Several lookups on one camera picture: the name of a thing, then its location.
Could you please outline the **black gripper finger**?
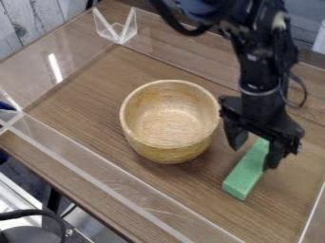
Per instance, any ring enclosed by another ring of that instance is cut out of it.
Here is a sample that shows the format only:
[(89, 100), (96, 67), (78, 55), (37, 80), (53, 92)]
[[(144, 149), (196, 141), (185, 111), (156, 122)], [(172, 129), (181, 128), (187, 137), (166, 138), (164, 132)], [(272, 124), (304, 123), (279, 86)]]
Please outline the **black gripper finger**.
[(249, 139), (249, 131), (245, 128), (243, 119), (224, 119), (224, 129), (231, 147), (237, 151)]
[(302, 149), (302, 140), (268, 140), (265, 142), (267, 155), (263, 169), (277, 169), (282, 161), (291, 155), (298, 155)]

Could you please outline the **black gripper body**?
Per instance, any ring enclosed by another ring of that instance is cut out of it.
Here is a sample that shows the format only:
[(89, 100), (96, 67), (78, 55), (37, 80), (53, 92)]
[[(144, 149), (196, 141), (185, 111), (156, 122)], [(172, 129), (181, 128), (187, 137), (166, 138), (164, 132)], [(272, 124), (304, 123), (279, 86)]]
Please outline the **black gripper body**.
[(265, 93), (241, 92), (241, 96), (219, 98), (220, 115), (225, 119), (243, 119), (249, 133), (265, 140), (302, 140), (306, 130), (287, 111), (283, 89)]

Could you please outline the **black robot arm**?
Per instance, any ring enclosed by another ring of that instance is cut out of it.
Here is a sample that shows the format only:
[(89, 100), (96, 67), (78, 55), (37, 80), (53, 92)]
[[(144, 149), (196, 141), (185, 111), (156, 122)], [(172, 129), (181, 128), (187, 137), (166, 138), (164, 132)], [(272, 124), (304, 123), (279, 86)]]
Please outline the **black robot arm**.
[(149, 0), (165, 22), (187, 36), (212, 28), (231, 40), (240, 64), (241, 95), (219, 98), (231, 146), (239, 149), (251, 134), (269, 142), (263, 168), (275, 169), (299, 152), (306, 130), (287, 108), (304, 102), (288, 99), (290, 83), (304, 84), (292, 68), (299, 49), (292, 39), (284, 0)]

